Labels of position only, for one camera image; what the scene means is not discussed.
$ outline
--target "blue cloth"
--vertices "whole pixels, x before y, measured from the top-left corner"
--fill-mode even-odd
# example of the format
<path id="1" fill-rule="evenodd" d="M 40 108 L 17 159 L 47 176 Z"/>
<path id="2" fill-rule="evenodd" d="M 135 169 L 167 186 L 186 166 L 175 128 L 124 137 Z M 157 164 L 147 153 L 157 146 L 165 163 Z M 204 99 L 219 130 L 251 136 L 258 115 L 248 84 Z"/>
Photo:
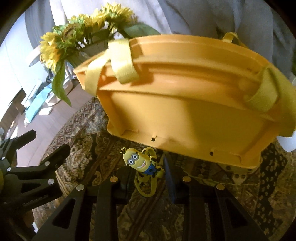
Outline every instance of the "blue cloth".
<path id="1" fill-rule="evenodd" d="M 150 162 L 150 166 L 148 169 L 144 172 L 147 175 L 153 175 L 156 172 L 156 167 Z"/>
<path id="2" fill-rule="evenodd" d="M 33 118 L 37 115 L 51 90 L 52 84 L 49 84 L 36 96 L 32 104 L 26 110 L 26 119 L 28 120 L 28 123 L 31 123 Z"/>

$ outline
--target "yellow plastic tray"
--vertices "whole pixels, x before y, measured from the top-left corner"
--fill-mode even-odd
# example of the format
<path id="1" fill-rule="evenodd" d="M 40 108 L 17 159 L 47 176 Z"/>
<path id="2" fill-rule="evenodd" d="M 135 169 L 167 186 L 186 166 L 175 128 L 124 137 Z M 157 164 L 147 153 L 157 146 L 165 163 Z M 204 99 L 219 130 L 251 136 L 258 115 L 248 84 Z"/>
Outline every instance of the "yellow plastic tray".
<path id="1" fill-rule="evenodd" d="M 158 35 L 130 40 L 140 80 L 120 84 L 107 63 L 97 97 L 110 134 L 174 153 L 254 168 L 279 134 L 280 108 L 251 110 L 244 101 L 269 62 L 249 49 L 205 37 Z M 85 67 L 75 72 L 80 83 Z"/>

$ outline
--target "sunflower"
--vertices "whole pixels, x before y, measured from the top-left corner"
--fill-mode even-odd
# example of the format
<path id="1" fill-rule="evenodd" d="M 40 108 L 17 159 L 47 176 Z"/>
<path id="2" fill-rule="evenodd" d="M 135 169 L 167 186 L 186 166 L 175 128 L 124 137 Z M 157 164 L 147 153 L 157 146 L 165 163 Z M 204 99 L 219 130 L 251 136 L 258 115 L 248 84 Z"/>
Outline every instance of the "sunflower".
<path id="1" fill-rule="evenodd" d="M 68 19 L 69 23 L 80 23 L 83 24 L 84 20 L 89 17 L 87 14 L 79 14 L 78 17 L 77 16 L 72 16 L 70 19 Z"/>
<path id="2" fill-rule="evenodd" d="M 41 38 L 40 41 L 40 61 L 45 64 L 45 66 L 51 69 L 54 73 L 56 71 L 57 62 L 60 60 L 60 52 L 57 48 L 55 42 L 57 35 L 51 32 L 47 32 Z"/>
<path id="3" fill-rule="evenodd" d="M 106 15 L 108 22 L 115 23 L 115 25 L 122 25 L 129 23 L 132 20 L 133 11 L 128 7 L 121 7 L 121 4 L 109 4 L 102 6 L 102 13 Z"/>
<path id="4" fill-rule="evenodd" d="M 79 22 L 66 24 L 61 34 L 65 47 L 74 46 L 76 41 L 81 40 L 84 28 L 84 24 Z"/>
<path id="5" fill-rule="evenodd" d="M 100 12 L 97 8 L 94 10 L 93 14 L 86 15 L 84 19 L 84 24 L 86 27 L 95 27 L 95 29 L 101 29 L 105 26 L 107 15 Z"/>

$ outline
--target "yellow strap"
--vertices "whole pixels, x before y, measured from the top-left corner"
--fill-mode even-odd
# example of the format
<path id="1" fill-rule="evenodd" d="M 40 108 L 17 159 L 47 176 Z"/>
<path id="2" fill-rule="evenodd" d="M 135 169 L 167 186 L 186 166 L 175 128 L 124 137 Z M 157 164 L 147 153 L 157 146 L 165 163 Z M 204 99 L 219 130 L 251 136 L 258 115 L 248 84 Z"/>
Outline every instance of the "yellow strap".
<path id="1" fill-rule="evenodd" d="M 92 61 L 85 71 L 84 90 L 93 96 L 96 96 L 101 71 L 108 60 L 110 60 L 109 49 L 102 52 L 102 55 L 99 58 Z"/>
<path id="2" fill-rule="evenodd" d="M 239 40 L 239 37 L 234 32 L 228 32 L 228 33 L 226 33 L 224 35 L 224 37 L 222 38 L 222 41 L 223 42 L 226 42 L 226 43 L 232 43 L 233 39 L 237 39 L 240 46 L 245 47 L 245 48 L 248 48 L 242 41 Z"/>
<path id="3" fill-rule="evenodd" d="M 136 186 L 138 192 L 139 192 L 142 196 L 144 196 L 144 197 L 152 197 L 152 196 L 155 194 L 155 192 L 156 192 L 156 187 L 157 187 L 157 177 L 152 177 L 152 176 L 151 176 L 151 190 L 150 190 L 150 194 L 146 194 L 146 193 L 144 193 L 144 192 L 141 190 L 141 188 L 140 188 L 140 186 L 139 186 L 139 183 L 137 182 L 136 178 L 135 178 L 134 183 L 135 183 L 135 186 Z"/>
<path id="4" fill-rule="evenodd" d="M 267 112 L 280 101 L 280 136 L 291 137 L 296 127 L 296 91 L 287 78 L 273 65 L 264 67 L 258 74 L 261 85 L 251 98 L 245 97 L 247 105 Z"/>
<path id="5" fill-rule="evenodd" d="M 121 84 L 126 84 L 138 80 L 139 75 L 133 66 L 128 39 L 111 40 L 108 42 L 108 46 L 111 67 L 118 81 Z"/>
<path id="6" fill-rule="evenodd" d="M 108 42 L 109 48 L 92 61 L 85 71 L 85 83 L 82 88 L 89 94 L 96 96 L 98 81 L 104 65 L 110 60 L 115 77 L 121 84 L 139 79 L 131 57 L 128 39 L 118 39 Z"/>

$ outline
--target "minion keychain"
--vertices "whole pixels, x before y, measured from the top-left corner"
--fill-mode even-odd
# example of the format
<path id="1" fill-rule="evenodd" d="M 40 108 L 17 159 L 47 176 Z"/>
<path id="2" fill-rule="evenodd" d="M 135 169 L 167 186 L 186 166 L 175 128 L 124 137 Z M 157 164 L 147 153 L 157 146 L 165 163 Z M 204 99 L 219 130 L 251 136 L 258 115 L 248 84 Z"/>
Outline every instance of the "minion keychain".
<path id="1" fill-rule="evenodd" d="M 137 170 L 135 177 L 135 186 L 139 193 L 144 197 L 151 197 L 156 192 L 157 178 L 163 177 L 164 169 L 161 166 L 157 166 L 156 152 L 151 147 L 146 147 L 142 152 L 129 148 L 121 148 L 120 153 L 123 154 L 123 160 L 126 165 L 130 165 L 132 168 Z M 141 188 L 141 183 L 147 183 L 151 179 L 151 190 L 150 194 L 144 193 Z"/>

